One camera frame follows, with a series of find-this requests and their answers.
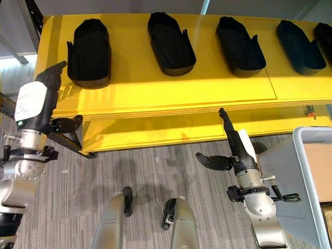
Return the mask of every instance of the floor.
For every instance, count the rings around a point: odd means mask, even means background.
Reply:
[[[2,93],[18,92],[33,80],[33,70],[34,63],[3,69]],[[0,133],[5,132],[15,132],[15,123],[1,116]],[[254,137],[252,142],[269,148],[289,137]],[[227,187],[237,184],[233,171],[211,171],[195,158],[198,151],[229,156],[227,141],[117,150],[95,159],[49,145],[60,152],[59,159],[48,163],[15,248],[90,248],[103,209],[124,186],[134,190],[134,211],[124,219],[123,248],[170,248],[172,229],[164,231],[160,223],[165,202],[178,195],[193,209],[200,248],[256,248],[243,204],[232,204],[226,194]],[[288,238],[293,248],[314,248]]]

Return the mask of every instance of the cardboard box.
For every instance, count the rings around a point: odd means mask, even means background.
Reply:
[[[332,201],[332,144],[304,144],[320,202]]]
[[[330,239],[330,244],[332,245],[332,205],[322,207],[325,226]]]

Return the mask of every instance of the wall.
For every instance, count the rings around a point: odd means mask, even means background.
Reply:
[[[297,19],[311,2],[319,0],[210,0],[207,14]]]
[[[303,18],[309,22],[325,22],[332,24],[332,0],[320,0]]]

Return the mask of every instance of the yellow tabletop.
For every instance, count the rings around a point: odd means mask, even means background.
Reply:
[[[101,19],[109,31],[112,48],[112,77],[106,88],[77,87],[64,70],[55,116],[141,110],[157,114],[168,107],[186,109],[207,104],[219,107],[225,102],[275,99],[264,70],[248,79],[239,79],[229,72],[215,31],[220,16],[172,15],[181,29],[188,29],[197,62],[184,76],[164,75],[150,45],[149,16],[102,14],[48,18],[40,39],[36,74],[67,59],[66,41],[73,41],[74,31],[84,19]]]
[[[308,77],[298,75],[287,61],[285,65],[285,55],[273,37],[278,20],[235,17],[251,36],[258,34],[268,65],[254,77],[237,78],[230,73],[217,39],[220,16],[171,15],[182,30],[188,29],[197,57],[190,73],[171,77],[161,72],[150,46],[149,16],[99,14],[45,19],[35,74],[67,59],[66,41],[73,41],[75,29],[85,19],[98,18],[106,25],[112,47],[108,87],[82,89],[71,82],[66,69],[63,71],[55,117],[82,114],[85,120],[98,120],[214,112],[221,106],[236,110],[332,102],[330,68],[318,77]]]
[[[300,27],[310,41],[317,23],[292,21]],[[326,68],[314,75],[301,75],[294,70],[276,34],[280,20],[245,18],[245,25],[258,35],[265,56],[266,71],[278,100],[332,99],[332,67],[325,57]]]

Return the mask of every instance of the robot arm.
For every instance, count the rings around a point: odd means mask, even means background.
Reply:
[[[39,180],[50,160],[58,152],[45,146],[47,135],[61,127],[61,120],[50,119],[56,107],[61,72],[66,62],[58,63],[39,74],[35,82],[20,88],[15,110],[18,134],[6,134],[4,146],[4,178],[0,182],[0,249],[12,248],[25,208],[35,196]],[[63,119],[72,127],[81,117]]]
[[[232,202],[243,202],[244,209],[248,214],[257,244],[260,248],[288,248],[283,229],[276,220],[275,201],[289,202],[300,201],[298,194],[282,196],[274,183],[275,176],[262,177],[256,160],[251,155],[252,144],[246,132],[241,135],[234,130],[227,113],[223,108],[219,110],[219,116],[224,122],[224,130],[227,134],[232,156],[207,157],[196,153],[199,162],[213,170],[230,170],[234,168],[239,187],[230,186],[227,195]],[[270,191],[264,182],[269,181],[276,198],[270,197]]]

